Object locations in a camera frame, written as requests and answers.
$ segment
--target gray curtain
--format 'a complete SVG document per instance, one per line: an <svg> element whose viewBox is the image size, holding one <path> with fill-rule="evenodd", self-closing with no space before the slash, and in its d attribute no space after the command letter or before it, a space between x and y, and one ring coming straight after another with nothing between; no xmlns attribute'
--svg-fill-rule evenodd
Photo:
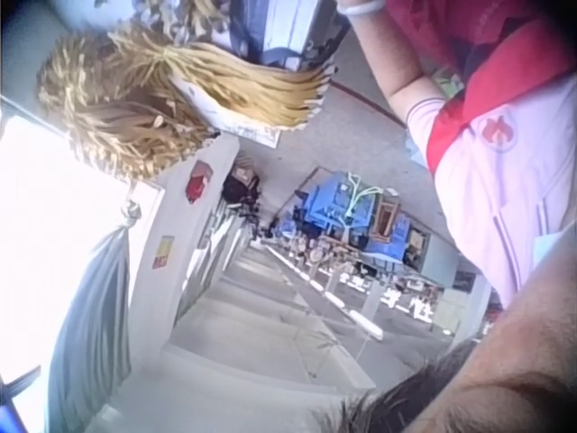
<svg viewBox="0 0 577 433"><path fill-rule="evenodd" d="M125 224L96 246L60 329L50 362L45 431L83 432L131 371L128 348L128 230L141 216L129 201Z"/></svg>

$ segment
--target picture frame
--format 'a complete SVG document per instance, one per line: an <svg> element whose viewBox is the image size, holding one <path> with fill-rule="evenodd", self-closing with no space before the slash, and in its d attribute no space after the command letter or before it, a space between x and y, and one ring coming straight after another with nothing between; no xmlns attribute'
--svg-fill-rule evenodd
<svg viewBox="0 0 577 433"><path fill-rule="evenodd" d="M369 236L380 242L390 242L390 235L399 210L399 203L389 203L381 199L375 212Z"/></svg>

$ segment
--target wrist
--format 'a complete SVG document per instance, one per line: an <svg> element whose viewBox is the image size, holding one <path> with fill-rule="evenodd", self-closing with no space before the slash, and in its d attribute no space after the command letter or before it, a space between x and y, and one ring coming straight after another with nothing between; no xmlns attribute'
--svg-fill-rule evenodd
<svg viewBox="0 0 577 433"><path fill-rule="evenodd" d="M372 15L385 7L385 0L336 0L336 10L349 18Z"/></svg>

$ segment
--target pink shirt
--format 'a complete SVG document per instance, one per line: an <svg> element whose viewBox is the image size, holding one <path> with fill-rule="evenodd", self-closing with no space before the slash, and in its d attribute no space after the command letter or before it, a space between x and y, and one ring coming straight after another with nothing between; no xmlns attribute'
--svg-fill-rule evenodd
<svg viewBox="0 0 577 433"><path fill-rule="evenodd" d="M507 306L534 267L535 241L561 229L577 143L577 77L547 85L473 120L441 160L435 187L457 247ZM445 101L408 115L426 155Z"/></svg>

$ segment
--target bright window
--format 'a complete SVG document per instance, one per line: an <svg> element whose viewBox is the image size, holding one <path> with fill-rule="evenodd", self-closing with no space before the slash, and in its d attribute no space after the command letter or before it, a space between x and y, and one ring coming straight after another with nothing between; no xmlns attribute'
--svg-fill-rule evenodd
<svg viewBox="0 0 577 433"><path fill-rule="evenodd" d="M127 184L77 162L62 136L23 117L8 120L0 141L0 374L5 382L50 360L88 254L122 221L127 193ZM129 232L132 283L161 190L140 183L133 197L142 219ZM24 394L18 400L27 401ZM21 411L18 401L14 404Z"/></svg>

